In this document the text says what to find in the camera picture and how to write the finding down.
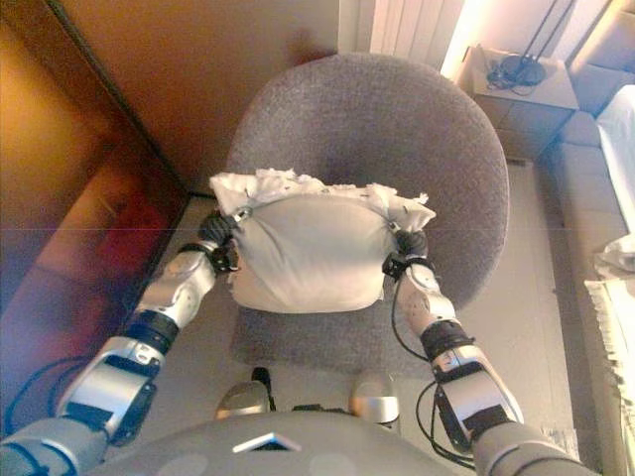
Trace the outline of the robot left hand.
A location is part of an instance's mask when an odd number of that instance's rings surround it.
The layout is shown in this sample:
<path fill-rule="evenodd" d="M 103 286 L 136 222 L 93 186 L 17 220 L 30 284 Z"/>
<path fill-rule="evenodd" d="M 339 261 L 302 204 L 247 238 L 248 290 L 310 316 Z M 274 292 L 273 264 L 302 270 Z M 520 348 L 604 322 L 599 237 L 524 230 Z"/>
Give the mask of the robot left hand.
<path fill-rule="evenodd" d="M 226 245 L 233 237 L 233 231 L 251 215 L 250 207 L 240 207 L 233 214 L 223 214 L 219 209 L 213 210 L 200 222 L 197 236 L 218 246 Z"/>

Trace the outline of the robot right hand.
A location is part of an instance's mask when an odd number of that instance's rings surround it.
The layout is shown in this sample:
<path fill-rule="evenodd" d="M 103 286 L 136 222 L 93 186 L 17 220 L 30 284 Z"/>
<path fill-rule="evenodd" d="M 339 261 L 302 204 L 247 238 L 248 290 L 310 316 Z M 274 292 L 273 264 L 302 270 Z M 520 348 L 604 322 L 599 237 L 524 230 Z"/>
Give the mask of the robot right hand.
<path fill-rule="evenodd" d="M 395 236 L 399 252 L 403 255 L 429 256 L 429 243 L 424 230 L 406 231 L 396 222 L 389 222 L 389 228 Z"/>

